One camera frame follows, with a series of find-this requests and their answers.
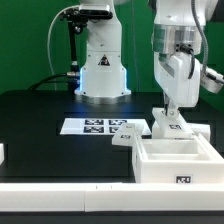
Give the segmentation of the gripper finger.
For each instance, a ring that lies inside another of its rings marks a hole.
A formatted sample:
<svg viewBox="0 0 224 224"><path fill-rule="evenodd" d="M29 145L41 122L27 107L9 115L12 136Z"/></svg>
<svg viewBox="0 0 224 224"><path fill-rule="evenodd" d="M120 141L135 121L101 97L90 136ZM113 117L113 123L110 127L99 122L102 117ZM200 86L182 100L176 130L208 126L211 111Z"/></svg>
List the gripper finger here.
<svg viewBox="0 0 224 224"><path fill-rule="evenodd" d="M176 117L178 115L178 107L174 102L168 97L166 93L164 96L164 112L167 117Z"/></svg>

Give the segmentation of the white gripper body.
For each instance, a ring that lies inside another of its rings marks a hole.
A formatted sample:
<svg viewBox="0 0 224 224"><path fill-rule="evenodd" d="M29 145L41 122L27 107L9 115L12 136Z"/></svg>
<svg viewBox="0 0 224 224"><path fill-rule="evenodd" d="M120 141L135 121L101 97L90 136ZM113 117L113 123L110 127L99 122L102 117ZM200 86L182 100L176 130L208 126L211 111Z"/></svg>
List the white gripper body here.
<svg viewBox="0 0 224 224"><path fill-rule="evenodd" d="M177 107L194 107L200 89L200 63L195 60L191 78L191 57L185 53L154 54L154 76L157 83Z"/></svg>

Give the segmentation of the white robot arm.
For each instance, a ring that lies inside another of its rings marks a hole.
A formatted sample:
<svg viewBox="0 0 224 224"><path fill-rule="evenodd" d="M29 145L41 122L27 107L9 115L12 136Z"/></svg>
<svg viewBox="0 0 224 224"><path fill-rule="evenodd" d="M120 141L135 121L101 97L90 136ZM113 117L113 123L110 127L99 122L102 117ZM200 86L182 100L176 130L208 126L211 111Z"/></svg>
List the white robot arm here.
<svg viewBox="0 0 224 224"><path fill-rule="evenodd" d="M117 6L123 25L122 62L127 67L128 86L133 92L161 92L153 75L151 35L155 13L147 5L153 0L131 0ZM219 0L205 31L209 42L208 66L224 75L224 0Z"/></svg>

